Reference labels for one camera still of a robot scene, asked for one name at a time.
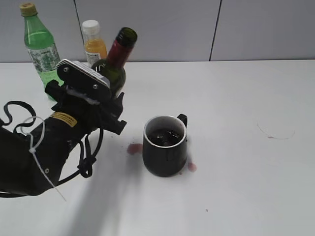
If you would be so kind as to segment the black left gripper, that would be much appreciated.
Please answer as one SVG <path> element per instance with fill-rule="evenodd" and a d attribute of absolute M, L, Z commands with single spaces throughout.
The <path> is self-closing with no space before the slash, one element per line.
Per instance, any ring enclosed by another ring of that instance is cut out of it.
<path fill-rule="evenodd" d="M 123 112 L 124 92 L 106 102 L 98 102 L 84 97 L 66 85 L 59 86 L 55 80 L 47 84 L 45 92 L 57 102 L 52 107 L 53 111 L 74 117 L 90 132 L 100 128 L 120 135 L 127 125 L 126 121 L 119 120 Z"/>

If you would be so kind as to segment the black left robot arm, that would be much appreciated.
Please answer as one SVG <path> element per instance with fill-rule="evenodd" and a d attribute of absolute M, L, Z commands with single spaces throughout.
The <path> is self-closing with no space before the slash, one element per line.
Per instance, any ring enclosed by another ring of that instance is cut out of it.
<path fill-rule="evenodd" d="M 6 129 L 0 123 L 0 195 L 2 198 L 37 196 L 56 188 L 76 176 L 91 177 L 100 151 L 103 133 L 121 134 L 126 122 L 119 120 L 123 96 L 90 104 L 86 96 L 77 95 L 67 86 L 51 81 L 47 93 L 57 100 L 53 113 L 40 125 L 33 107 L 22 101 L 9 101 L 4 112 L 18 105 L 31 117 Z"/>

